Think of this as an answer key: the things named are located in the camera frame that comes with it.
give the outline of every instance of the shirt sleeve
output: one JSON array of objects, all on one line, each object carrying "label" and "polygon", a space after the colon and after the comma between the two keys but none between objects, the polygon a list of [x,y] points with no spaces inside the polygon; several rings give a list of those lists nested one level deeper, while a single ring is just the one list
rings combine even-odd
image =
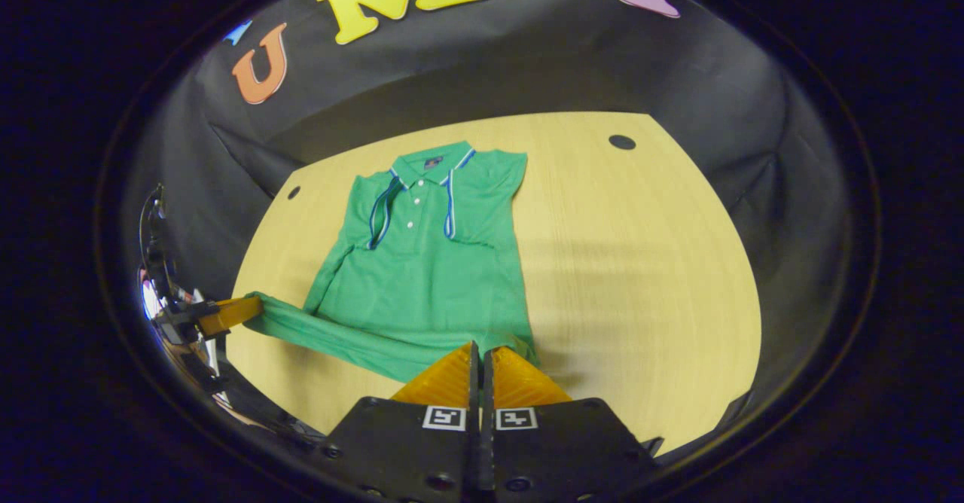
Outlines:
[{"label": "shirt sleeve", "polygon": [[309,314],[316,314],[321,300],[324,300],[328,293],[328,286],[352,250],[356,248],[366,248],[371,239],[371,212],[378,197],[379,184],[386,183],[380,181],[383,178],[376,176],[364,178],[355,177],[352,184],[351,194],[348,196],[348,207],[345,210],[345,221],[338,232],[338,238],[334,242],[333,248],[328,252],[325,262],[321,265],[321,270],[314,277],[314,283],[307,293],[304,301],[303,311]]},{"label": "shirt sleeve", "polygon": [[526,160],[524,153],[490,151],[478,163],[472,163],[472,168],[454,171],[449,192],[449,238],[492,246],[515,241],[512,197],[526,176]]}]

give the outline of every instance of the green polo shirt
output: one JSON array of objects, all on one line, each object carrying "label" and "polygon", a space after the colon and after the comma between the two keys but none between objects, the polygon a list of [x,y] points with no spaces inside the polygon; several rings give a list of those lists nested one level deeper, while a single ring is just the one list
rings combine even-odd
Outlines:
[{"label": "green polo shirt", "polygon": [[355,178],[304,307],[254,293],[247,327],[404,383],[472,340],[538,365],[512,223],[524,173],[524,154],[459,142]]}]

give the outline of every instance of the shirt collar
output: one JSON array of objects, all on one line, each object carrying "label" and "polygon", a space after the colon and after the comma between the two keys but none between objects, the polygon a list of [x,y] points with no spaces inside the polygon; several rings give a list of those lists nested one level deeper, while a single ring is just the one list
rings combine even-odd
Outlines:
[{"label": "shirt collar", "polygon": [[[390,172],[399,177],[403,187],[412,187],[420,179],[436,184],[445,184],[451,170],[460,168],[475,154],[468,142],[451,143],[441,147],[433,147],[417,153],[403,155],[395,159]],[[425,168],[428,161],[441,157],[436,166]]]}]

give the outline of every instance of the wooden table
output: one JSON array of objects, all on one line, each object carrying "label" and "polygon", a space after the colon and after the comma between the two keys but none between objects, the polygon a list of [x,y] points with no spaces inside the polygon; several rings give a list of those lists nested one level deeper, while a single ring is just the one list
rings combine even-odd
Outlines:
[{"label": "wooden table", "polygon": [[[633,150],[612,135],[629,136]],[[447,125],[297,170],[266,212],[234,286],[300,306],[341,228],[355,174],[460,140],[528,153],[514,201],[529,320],[543,370],[575,399],[600,397],[661,452],[712,430],[746,392],[760,307],[729,215],[648,115],[538,113]],[[296,197],[290,191],[299,187]],[[361,396],[400,383],[234,328],[230,361],[289,413],[329,432]]]}]

